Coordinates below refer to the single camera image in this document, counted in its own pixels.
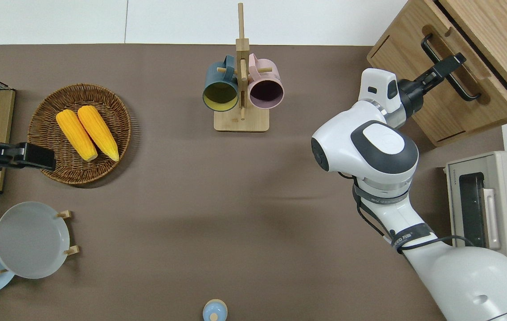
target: wooden base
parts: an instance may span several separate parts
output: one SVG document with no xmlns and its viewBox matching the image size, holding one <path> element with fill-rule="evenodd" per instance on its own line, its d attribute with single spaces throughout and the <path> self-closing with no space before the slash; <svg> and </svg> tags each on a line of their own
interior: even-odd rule
<svg viewBox="0 0 507 321">
<path fill-rule="evenodd" d="M 242 120 L 241 108 L 214 112 L 214 129 L 219 132 L 267 132 L 270 129 L 270 111 L 257 107 L 244 108 Z"/>
</svg>

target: wicker basket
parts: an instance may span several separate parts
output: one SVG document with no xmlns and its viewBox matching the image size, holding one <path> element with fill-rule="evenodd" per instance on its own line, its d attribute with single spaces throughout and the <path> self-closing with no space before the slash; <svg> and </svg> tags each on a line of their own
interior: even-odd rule
<svg viewBox="0 0 507 321">
<path fill-rule="evenodd" d="M 94 106 L 109 127 L 119 148 L 119 161 L 131 140 L 131 118 L 125 104 L 107 88 L 79 83 L 50 94 L 40 103 L 30 121 L 28 141 L 56 154 L 56 170 L 42 170 L 54 181 L 70 185 L 91 183 L 111 172 L 118 162 L 97 149 L 97 158 L 84 161 L 67 140 L 56 122 L 56 115 L 64 109 L 74 112 L 84 105 Z"/>
</svg>

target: brown tablecloth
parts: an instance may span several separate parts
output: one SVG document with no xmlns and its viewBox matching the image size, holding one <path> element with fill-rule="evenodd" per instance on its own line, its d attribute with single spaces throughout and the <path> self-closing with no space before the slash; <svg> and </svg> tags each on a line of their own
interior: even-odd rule
<svg viewBox="0 0 507 321">
<path fill-rule="evenodd" d="M 52 276 L 15 277 L 0 321 L 202 320 L 223 299 L 229 320 L 444 320 L 404 257 L 363 222 L 351 183 L 325 173 L 312 133 L 355 103 L 370 47 L 252 45 L 276 63 L 286 95 L 265 133 L 217 132 L 202 103 L 205 70 L 233 45 L 0 45 L 0 80 L 17 89 L 11 142 L 25 141 L 52 91 L 95 83 L 133 118 L 125 159 L 86 188 L 10 170 L 0 217 L 39 201 L 72 210 L 81 253 Z M 501 150 L 500 128 L 421 149 L 412 203 L 450 233 L 437 166 Z"/>
</svg>

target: blue mug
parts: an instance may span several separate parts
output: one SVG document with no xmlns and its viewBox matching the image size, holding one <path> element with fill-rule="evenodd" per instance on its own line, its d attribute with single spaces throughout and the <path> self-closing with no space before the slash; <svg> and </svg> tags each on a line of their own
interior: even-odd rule
<svg viewBox="0 0 507 321">
<path fill-rule="evenodd" d="M 228 111 L 237 105 L 237 78 L 234 75 L 236 59 L 226 55 L 223 62 L 215 62 L 206 72 L 202 100 L 213 111 Z"/>
</svg>

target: toaster oven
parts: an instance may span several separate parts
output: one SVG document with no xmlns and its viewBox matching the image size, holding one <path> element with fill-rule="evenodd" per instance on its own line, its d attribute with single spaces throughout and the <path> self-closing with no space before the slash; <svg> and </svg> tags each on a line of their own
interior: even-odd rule
<svg viewBox="0 0 507 321">
<path fill-rule="evenodd" d="M 444 170 L 452 234 L 507 256 L 507 152 L 456 160 Z"/>
</svg>

